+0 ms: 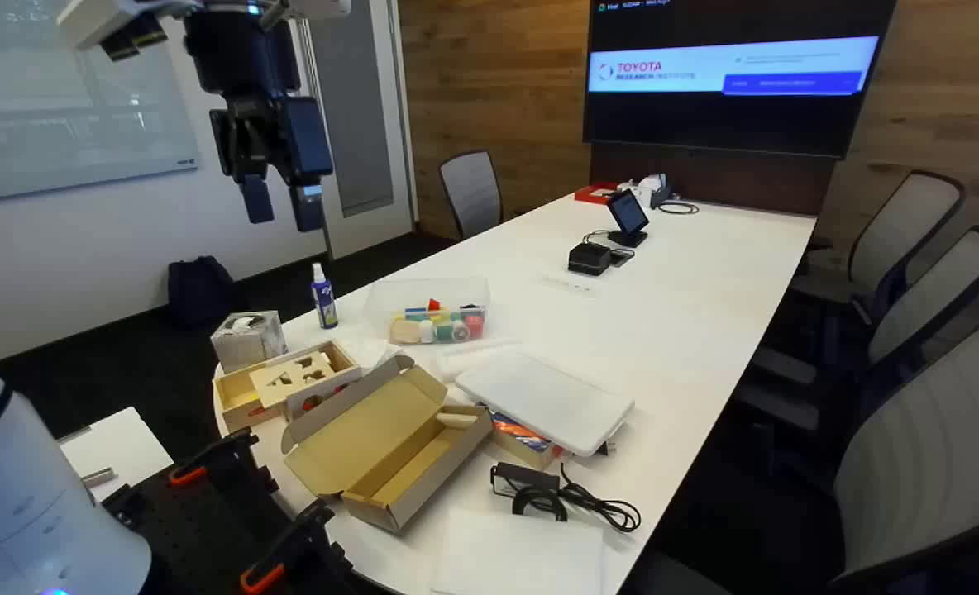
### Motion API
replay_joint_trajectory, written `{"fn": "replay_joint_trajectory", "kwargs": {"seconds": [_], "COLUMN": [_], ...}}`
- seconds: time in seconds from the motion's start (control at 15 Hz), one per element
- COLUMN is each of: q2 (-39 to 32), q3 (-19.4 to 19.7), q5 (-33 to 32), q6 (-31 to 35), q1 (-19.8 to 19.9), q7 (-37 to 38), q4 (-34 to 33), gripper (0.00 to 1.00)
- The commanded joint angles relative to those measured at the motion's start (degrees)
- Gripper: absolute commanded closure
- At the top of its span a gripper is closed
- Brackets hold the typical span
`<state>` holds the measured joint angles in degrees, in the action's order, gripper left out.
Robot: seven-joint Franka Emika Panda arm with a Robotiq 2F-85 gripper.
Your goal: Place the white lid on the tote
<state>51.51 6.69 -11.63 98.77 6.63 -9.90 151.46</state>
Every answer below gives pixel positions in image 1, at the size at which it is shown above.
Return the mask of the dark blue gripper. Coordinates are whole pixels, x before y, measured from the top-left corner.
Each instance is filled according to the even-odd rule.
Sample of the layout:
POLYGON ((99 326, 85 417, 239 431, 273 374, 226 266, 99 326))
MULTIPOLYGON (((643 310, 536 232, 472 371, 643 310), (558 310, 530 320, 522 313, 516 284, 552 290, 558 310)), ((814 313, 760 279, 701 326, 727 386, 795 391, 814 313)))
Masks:
MULTIPOLYGON (((286 183, 316 183, 331 173, 331 151, 318 102, 298 92, 290 29, 265 27, 254 15, 191 15, 187 51, 200 86, 226 101, 211 113, 211 137, 222 173, 234 178, 252 225, 273 223, 265 173, 286 183)), ((300 232, 326 225, 318 187, 290 188, 290 212, 300 232)))

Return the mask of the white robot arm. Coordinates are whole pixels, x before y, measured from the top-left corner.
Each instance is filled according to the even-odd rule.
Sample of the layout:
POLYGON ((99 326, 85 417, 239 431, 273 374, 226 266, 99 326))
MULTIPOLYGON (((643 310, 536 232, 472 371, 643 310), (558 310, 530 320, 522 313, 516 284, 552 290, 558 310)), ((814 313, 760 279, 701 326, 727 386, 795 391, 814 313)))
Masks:
MULTIPOLYGON (((252 225, 273 223, 267 173, 290 191, 296 225, 331 173, 326 121, 298 92, 290 21, 339 21, 355 0, 67 0, 57 29, 73 51, 111 60, 161 40, 161 17, 187 27, 222 173, 242 188, 252 225)), ((0 378, 0 595, 138 595, 153 546, 83 485, 32 403, 0 378)))

